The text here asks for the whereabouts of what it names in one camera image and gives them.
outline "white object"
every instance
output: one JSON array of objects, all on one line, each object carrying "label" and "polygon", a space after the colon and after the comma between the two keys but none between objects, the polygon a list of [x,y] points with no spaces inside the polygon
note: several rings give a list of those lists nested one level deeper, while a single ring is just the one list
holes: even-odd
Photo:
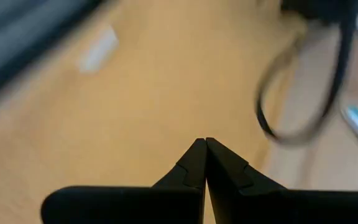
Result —
[{"label": "white object", "polygon": [[105,31],[81,60],[81,72],[96,72],[112,51],[118,46],[118,38],[112,28]]}]

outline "black cable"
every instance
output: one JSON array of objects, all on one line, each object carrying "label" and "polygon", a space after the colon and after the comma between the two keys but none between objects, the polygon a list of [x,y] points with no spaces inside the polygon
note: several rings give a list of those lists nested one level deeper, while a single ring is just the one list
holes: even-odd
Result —
[{"label": "black cable", "polygon": [[319,130],[323,127],[326,118],[329,115],[329,112],[333,108],[336,97],[341,90],[342,84],[344,82],[347,70],[347,64],[349,62],[349,56],[351,53],[352,42],[354,33],[356,32],[356,22],[358,15],[358,0],[347,0],[344,1],[344,4],[348,4],[347,11],[344,13],[344,17],[341,19],[340,30],[341,30],[341,41],[338,49],[337,56],[337,65],[333,80],[331,83],[331,89],[324,103],[324,107],[321,110],[321,113],[317,116],[317,119],[306,126],[306,128],[298,134],[292,136],[284,136],[276,133],[268,124],[263,109],[263,99],[267,87],[269,87],[272,78],[277,74],[275,71],[277,67],[282,66],[285,63],[288,63],[290,56],[295,53],[295,48],[289,52],[281,54],[268,68],[266,74],[264,75],[262,81],[260,82],[259,90],[257,93],[257,102],[256,102],[256,114],[260,124],[260,127],[264,130],[265,134],[271,137],[274,141],[281,144],[301,144],[313,139]]}]

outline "wooden floor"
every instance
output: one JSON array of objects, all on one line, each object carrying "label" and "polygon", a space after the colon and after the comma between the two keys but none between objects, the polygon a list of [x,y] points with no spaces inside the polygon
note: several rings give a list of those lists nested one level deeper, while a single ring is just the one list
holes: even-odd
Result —
[{"label": "wooden floor", "polygon": [[[260,168],[268,142],[255,88],[301,27],[267,2],[106,4],[0,93],[0,223],[40,223],[42,200],[67,185],[152,185],[195,138],[215,137]],[[97,72],[80,72],[111,26],[119,47]],[[283,74],[266,103],[273,122],[293,67]]]}]

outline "wooden surface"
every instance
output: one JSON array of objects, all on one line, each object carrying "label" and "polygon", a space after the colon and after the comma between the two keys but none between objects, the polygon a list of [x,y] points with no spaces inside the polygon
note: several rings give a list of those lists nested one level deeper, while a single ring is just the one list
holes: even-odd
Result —
[{"label": "wooden surface", "polygon": [[[0,223],[40,223],[42,200],[67,185],[152,185],[199,137],[260,168],[268,142],[254,114],[256,84],[302,27],[278,19],[277,2],[263,4],[106,4],[0,92]],[[110,26],[119,47],[101,70],[81,73],[79,61]],[[272,121],[292,71],[272,87]]]},{"label": "wooden surface", "polygon": [[[280,127],[296,130],[321,109],[332,79],[339,40],[337,27],[310,29],[299,69],[288,91]],[[341,110],[358,106],[358,37],[354,40],[347,83],[318,138],[298,147],[276,146],[265,173],[289,188],[358,190],[358,137]]]}]

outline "dark object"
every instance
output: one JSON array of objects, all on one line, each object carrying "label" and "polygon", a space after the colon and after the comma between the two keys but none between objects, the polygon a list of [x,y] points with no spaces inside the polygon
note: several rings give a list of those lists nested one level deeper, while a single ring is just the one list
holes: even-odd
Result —
[{"label": "dark object", "polygon": [[69,187],[41,208],[49,223],[202,223],[205,177],[217,224],[358,223],[358,192],[288,190],[213,138],[197,139],[153,187]]},{"label": "dark object", "polygon": [[[273,63],[262,81],[257,92],[256,101],[256,114],[260,127],[264,130],[265,134],[271,137],[274,141],[281,144],[302,144],[312,140],[319,131],[323,128],[332,108],[336,101],[337,96],[340,94],[342,84],[346,77],[347,64],[352,50],[353,36],[356,31],[356,20],[358,16],[358,0],[341,0],[339,1],[284,1],[283,7],[285,9],[294,9],[309,19],[321,19],[324,22],[340,21],[341,41],[338,48],[336,69],[333,74],[333,80],[331,82],[331,89],[323,103],[322,108],[319,110],[314,121],[301,131],[297,131],[295,135],[286,136],[275,132],[268,124],[263,109],[264,95],[267,88],[272,81],[272,78],[276,75],[273,73],[273,69],[278,65]],[[276,61],[282,60],[280,57],[287,57],[284,53],[280,55]]]},{"label": "dark object", "polygon": [[309,20],[339,22],[347,14],[348,0],[282,0],[283,11],[296,11]]},{"label": "dark object", "polygon": [[0,0],[0,88],[104,0]]}]

